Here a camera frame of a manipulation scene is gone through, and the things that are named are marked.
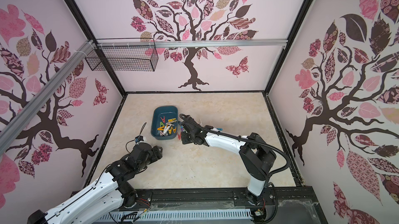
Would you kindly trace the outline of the back aluminium rail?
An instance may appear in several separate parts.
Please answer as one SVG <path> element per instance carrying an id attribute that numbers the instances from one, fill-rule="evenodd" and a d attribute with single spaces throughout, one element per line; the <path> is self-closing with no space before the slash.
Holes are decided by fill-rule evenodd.
<path id="1" fill-rule="evenodd" d="M 254 46 L 282 46 L 288 43 L 286 39 L 250 39 L 250 40 L 205 40 L 205 41 L 148 41 L 140 39 L 133 42 L 121 42 L 116 39 L 97 40 L 98 48 L 141 47 L 141 48 L 198 48 L 198 47 L 254 47 Z"/>

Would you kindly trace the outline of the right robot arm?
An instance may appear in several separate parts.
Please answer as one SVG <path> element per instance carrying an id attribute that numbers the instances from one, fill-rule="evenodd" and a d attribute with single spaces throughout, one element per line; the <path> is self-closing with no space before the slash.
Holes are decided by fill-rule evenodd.
<path id="1" fill-rule="evenodd" d="M 264 188 L 276 171 L 272 168 L 276 161 L 274 147 L 266 142 L 257 133 L 249 136 L 235 136 L 224 133 L 219 129 L 206 125 L 201 126 L 191 116 L 180 114 L 181 134 L 183 144 L 204 145 L 230 151 L 238 155 L 250 175 L 246 188 L 246 198 L 257 205 L 261 201 Z"/>

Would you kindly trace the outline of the left aluminium rail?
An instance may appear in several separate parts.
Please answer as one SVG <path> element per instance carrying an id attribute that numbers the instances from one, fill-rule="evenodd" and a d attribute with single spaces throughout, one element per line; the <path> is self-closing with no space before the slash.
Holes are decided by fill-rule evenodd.
<path id="1" fill-rule="evenodd" d="M 29 122 L 36 116 L 47 100 L 56 92 L 57 88 L 66 80 L 67 76 L 84 59 L 96 45 L 92 40 L 87 40 L 71 56 L 60 70 L 42 87 L 42 89 L 27 103 L 22 111 L 11 120 L 1 132 L 1 154 L 18 137 Z"/>

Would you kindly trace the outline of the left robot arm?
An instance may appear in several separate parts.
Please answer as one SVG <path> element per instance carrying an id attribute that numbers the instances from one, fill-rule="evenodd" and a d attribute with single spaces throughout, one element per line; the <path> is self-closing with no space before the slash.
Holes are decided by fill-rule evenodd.
<path id="1" fill-rule="evenodd" d="M 131 208 L 138 195 L 129 180 L 162 157 L 162 147 L 139 142 L 130 153 L 108 165 L 93 183 L 46 212 L 37 210 L 27 223 L 92 224 L 121 206 Z"/>

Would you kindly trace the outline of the dark teal storage box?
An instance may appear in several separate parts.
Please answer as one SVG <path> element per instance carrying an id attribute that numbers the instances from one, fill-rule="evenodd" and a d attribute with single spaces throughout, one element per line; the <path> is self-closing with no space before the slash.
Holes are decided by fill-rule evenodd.
<path id="1" fill-rule="evenodd" d="M 178 108 L 161 106 L 154 110 L 151 135 L 156 140 L 172 140 L 178 134 Z"/>

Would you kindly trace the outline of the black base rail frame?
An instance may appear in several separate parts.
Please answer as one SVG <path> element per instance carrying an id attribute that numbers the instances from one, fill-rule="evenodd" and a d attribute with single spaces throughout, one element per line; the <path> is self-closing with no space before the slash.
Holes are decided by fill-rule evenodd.
<path id="1" fill-rule="evenodd" d="M 259 204 L 246 198 L 246 188 L 139 189 L 138 200 L 120 211 L 249 209 L 251 224 L 324 224 L 327 222 L 312 187 L 264 188 Z"/>

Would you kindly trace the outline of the aluminium rail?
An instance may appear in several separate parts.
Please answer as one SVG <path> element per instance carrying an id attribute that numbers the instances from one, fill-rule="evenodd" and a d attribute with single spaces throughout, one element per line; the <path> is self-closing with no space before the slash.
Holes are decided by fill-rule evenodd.
<path id="1" fill-rule="evenodd" d="M 36 116 L 47 100 L 56 92 L 57 88 L 66 80 L 67 76 L 84 59 L 96 45 L 92 40 L 87 40 L 71 56 L 60 70 L 42 87 L 42 89 L 27 103 L 22 111 L 11 120 L 1 132 L 1 154 L 18 137 L 29 122 Z"/>
<path id="2" fill-rule="evenodd" d="M 198 48 L 198 47 L 254 47 L 254 46 L 282 46 L 288 43 L 286 39 L 250 39 L 250 40 L 205 40 L 205 41 L 148 41 L 140 39 L 133 42 L 121 42 L 116 39 L 97 40 L 98 48 L 141 47 L 141 48 Z"/>

